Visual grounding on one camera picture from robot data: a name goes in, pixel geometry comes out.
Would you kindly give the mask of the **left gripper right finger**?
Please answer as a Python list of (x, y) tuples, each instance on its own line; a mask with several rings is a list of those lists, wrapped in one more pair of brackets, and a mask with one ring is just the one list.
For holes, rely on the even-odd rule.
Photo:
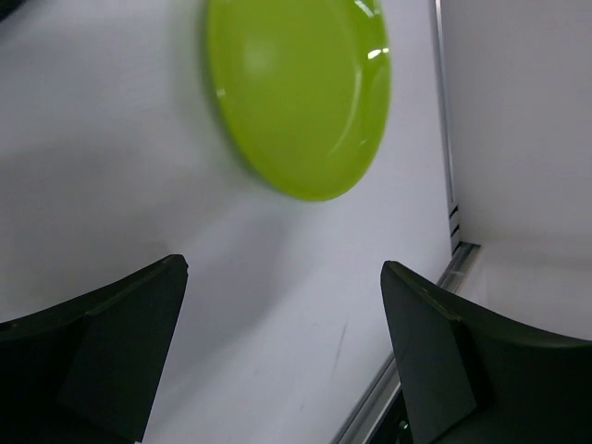
[(531, 327), (397, 262), (380, 287), (416, 443), (587, 443), (591, 344)]

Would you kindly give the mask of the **green plate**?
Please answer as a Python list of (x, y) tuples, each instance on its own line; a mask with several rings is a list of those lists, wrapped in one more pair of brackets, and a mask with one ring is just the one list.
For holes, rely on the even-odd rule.
[(321, 202), (359, 182), (389, 114), (379, 2), (211, 1), (206, 47), (228, 132), (268, 184)]

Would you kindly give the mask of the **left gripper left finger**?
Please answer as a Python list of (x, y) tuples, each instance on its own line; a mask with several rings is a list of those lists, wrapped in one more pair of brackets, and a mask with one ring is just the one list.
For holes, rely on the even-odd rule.
[(188, 277), (171, 254), (2, 323), (2, 442), (142, 442)]

